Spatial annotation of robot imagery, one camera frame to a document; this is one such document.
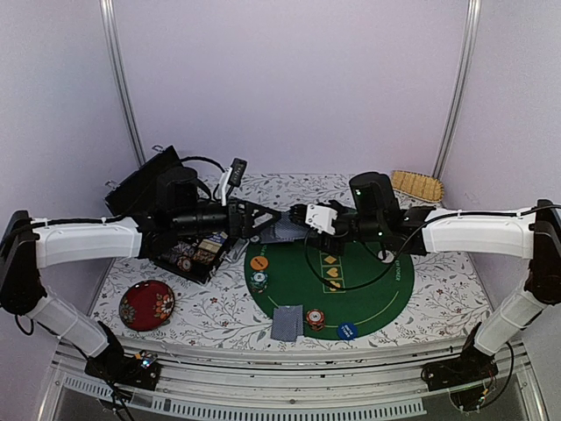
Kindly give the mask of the grey playing card deck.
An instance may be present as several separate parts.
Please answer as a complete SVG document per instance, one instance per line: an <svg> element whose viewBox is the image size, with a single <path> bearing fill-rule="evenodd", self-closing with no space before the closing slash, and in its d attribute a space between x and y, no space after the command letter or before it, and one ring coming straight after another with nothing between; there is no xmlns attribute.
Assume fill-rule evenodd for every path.
<svg viewBox="0 0 561 421"><path fill-rule="evenodd" d="M300 225L290 219L290 214L282 212L280 219L273 225L273 235L286 238L294 238L296 240L304 239L309 232L310 227Z"/></svg>

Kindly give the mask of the orange big blind button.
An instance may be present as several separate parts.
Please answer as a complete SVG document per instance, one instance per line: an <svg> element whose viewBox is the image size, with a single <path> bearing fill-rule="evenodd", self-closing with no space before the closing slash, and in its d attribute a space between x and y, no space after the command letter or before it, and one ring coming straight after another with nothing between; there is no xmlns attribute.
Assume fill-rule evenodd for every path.
<svg viewBox="0 0 561 421"><path fill-rule="evenodd" d="M262 255L254 256L250 259L250 267L254 271L265 271L269 266L269 260Z"/></svg>

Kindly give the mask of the white dealer button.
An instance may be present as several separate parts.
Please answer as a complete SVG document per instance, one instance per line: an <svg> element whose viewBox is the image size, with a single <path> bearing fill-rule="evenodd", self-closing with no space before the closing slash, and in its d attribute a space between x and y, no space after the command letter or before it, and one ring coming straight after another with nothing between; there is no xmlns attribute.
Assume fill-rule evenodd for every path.
<svg viewBox="0 0 561 421"><path fill-rule="evenodd" d="M382 263L388 264L394 260L394 254L389 251L379 251L378 258Z"/></svg>

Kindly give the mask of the green chip stack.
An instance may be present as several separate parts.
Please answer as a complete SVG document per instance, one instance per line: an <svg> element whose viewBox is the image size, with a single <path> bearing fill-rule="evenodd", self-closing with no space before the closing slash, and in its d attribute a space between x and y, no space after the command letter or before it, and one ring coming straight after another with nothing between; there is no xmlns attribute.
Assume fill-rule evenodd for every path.
<svg viewBox="0 0 561 421"><path fill-rule="evenodd" d="M267 288L268 274L266 272L254 272L249 280L251 292L262 293Z"/></svg>

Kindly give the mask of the red five chip stack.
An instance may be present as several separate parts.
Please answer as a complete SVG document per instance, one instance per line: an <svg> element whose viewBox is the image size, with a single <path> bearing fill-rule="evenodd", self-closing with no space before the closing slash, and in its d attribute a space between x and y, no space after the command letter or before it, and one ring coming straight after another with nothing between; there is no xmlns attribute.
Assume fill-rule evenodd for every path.
<svg viewBox="0 0 561 421"><path fill-rule="evenodd" d="M180 269L180 271L182 272L190 272L192 269L192 262L191 259L189 257L186 256L182 256L180 257L177 261L176 261L176 265L177 267Z"/></svg>

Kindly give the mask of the dealt cards front edge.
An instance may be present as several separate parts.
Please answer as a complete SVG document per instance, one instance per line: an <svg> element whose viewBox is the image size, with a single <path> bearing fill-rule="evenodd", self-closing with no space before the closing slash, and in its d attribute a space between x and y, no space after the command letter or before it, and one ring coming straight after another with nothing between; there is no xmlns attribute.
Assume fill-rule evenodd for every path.
<svg viewBox="0 0 561 421"><path fill-rule="evenodd" d="M303 306L281 306L273 310L271 338L296 342L303 335Z"/></svg>

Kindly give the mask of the blue small blind button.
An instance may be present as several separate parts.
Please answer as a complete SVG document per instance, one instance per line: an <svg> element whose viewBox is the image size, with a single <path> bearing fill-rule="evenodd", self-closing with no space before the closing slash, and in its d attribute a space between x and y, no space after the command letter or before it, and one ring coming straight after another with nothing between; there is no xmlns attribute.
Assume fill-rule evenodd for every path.
<svg viewBox="0 0 561 421"><path fill-rule="evenodd" d="M344 341L354 340L359 336L359 329L354 323L343 322L337 327L337 336Z"/></svg>

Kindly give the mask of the dealt cards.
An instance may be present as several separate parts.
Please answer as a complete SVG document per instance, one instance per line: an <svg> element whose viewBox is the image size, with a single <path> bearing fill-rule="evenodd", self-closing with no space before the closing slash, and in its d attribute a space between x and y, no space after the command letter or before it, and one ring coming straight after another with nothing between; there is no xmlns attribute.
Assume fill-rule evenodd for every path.
<svg viewBox="0 0 561 421"><path fill-rule="evenodd" d="M260 235L260 242L262 244L285 244L294 242L294 238L279 237L270 232L262 233Z"/></svg>

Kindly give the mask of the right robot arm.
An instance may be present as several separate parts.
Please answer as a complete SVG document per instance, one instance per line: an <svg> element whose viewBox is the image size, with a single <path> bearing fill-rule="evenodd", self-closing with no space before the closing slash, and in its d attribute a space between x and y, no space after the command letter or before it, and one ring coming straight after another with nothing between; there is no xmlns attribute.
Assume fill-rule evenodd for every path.
<svg viewBox="0 0 561 421"><path fill-rule="evenodd" d="M404 253L491 253L527 260L527 277L475 327L453 364L460 382L472 382L519 331L560 302L560 208L549 200L506 211L461 211L416 206L404 210L388 175L366 172L349 181L355 210L341 203L297 204L290 220L316 233L318 248L340 252L347 242L377 242Z"/></svg>

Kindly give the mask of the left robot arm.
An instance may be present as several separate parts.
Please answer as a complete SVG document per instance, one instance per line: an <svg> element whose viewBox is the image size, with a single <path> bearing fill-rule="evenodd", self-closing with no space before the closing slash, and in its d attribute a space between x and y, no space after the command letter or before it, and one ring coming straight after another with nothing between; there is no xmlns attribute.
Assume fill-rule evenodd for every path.
<svg viewBox="0 0 561 421"><path fill-rule="evenodd" d="M218 201L198 196L190 168L159 175L153 197L135 198L110 218L31 218L15 212L1 240L1 306L65 339L96 363L112 381L123 380L130 362L109 328L43 286L40 271L59 265L113 258L155 259L183 237L205 239L224 232L250 239L281 214L224 194Z"/></svg>

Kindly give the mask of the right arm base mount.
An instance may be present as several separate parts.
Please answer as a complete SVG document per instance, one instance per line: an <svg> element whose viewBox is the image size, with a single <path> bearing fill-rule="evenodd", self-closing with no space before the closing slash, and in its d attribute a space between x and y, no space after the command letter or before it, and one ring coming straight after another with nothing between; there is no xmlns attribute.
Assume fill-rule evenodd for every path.
<svg viewBox="0 0 561 421"><path fill-rule="evenodd" d="M498 374L493 355L487 355L473 346L465 347L458 357L427 363L421 379L429 391L465 386L468 383L492 380ZM486 401L489 386L458 389L450 393L452 404L463 412L480 409Z"/></svg>

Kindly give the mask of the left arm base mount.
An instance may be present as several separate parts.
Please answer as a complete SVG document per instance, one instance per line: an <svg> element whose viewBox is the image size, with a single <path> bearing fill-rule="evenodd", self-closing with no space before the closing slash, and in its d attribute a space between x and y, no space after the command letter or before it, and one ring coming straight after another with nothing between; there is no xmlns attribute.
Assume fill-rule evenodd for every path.
<svg viewBox="0 0 561 421"><path fill-rule="evenodd" d="M161 365L159 355L146 350L133 356L119 350L106 350L95 358L89 358L84 372L111 384L154 391L160 379Z"/></svg>

